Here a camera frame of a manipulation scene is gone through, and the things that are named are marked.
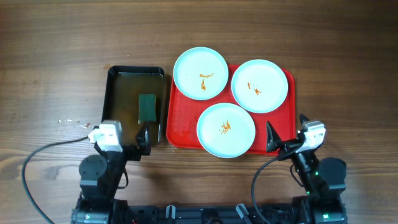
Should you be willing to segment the black water tray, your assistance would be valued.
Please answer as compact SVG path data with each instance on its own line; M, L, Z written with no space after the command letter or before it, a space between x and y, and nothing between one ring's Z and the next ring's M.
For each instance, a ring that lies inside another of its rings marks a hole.
M162 137L164 70L160 67L115 65L108 70L102 121L121 123L123 145L135 144L143 124L139 122L139 95L155 95L156 120L149 123L149 140L155 146Z

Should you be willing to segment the red plastic tray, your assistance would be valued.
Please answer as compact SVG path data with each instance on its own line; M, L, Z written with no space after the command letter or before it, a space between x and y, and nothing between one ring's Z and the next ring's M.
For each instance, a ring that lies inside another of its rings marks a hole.
M287 97L281 106L270 113L250 114L256 126L256 137L247 151L248 154L277 155L276 152L266 151L266 123L268 121L281 139L289 140L296 137L295 81L288 70L282 71L285 73L289 86ZM186 97L178 90L175 83L172 83L166 129L169 143L178 148L202 149L197 137L197 121L202 112L217 103L236 103L230 81L218 96L205 101Z

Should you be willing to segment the green sponge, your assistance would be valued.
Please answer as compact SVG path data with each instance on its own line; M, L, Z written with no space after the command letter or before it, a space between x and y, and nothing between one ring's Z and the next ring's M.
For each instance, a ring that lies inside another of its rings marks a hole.
M154 122L157 120L156 115L156 95L140 94L139 95L139 123Z

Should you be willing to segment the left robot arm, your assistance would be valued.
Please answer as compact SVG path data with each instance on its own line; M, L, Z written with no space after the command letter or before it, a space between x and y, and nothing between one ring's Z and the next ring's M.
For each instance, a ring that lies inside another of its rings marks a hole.
M105 120L94 127L88 139L97 154L86 157L79 166L81 194L72 210L72 223L137 223L126 200L115 199L127 161L139 161L151 152L149 123L136 134L136 144L123 146L121 123Z

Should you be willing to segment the white plate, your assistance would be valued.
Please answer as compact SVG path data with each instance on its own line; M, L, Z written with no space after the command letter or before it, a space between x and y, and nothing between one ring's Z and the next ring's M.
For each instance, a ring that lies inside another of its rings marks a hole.
M208 47L194 47L182 53L173 69L177 89L193 100L209 100L225 88L229 70L226 60Z
M252 146L256 127L249 113L232 103L208 107L197 122L197 137L201 146L220 158L234 158Z
M252 113L269 113L285 101L289 90L287 77L275 63L263 59L240 65L233 74L234 99Z

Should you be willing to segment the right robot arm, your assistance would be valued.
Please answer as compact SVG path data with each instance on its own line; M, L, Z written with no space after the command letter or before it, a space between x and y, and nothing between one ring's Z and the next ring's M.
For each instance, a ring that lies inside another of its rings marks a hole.
M299 116L301 129L297 137L281 140L267 123L267 152L278 152L277 160L292 161L306 196L292 199L293 223L346 223L347 216L341 193L346 189L346 163L327 157L319 160L315 152L324 142L325 125L319 120Z

